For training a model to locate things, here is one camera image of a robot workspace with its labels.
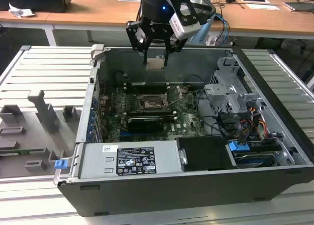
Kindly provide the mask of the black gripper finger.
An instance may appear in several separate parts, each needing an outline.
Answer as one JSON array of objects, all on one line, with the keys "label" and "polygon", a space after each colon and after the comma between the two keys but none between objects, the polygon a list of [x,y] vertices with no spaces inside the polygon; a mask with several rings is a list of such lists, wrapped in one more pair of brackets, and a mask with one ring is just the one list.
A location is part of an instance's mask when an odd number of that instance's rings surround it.
[{"label": "black gripper finger", "polygon": [[165,39],[165,53],[164,53],[164,64],[163,66],[166,67],[168,64],[168,57],[169,54],[172,54],[174,52],[180,52],[182,48],[184,47],[185,43],[187,42],[187,38],[183,40],[177,39],[174,44],[171,44],[170,39]]},{"label": "black gripper finger", "polygon": [[147,64],[148,48],[152,43],[152,25],[150,20],[128,21],[126,32],[134,51],[144,54],[143,64]]}]

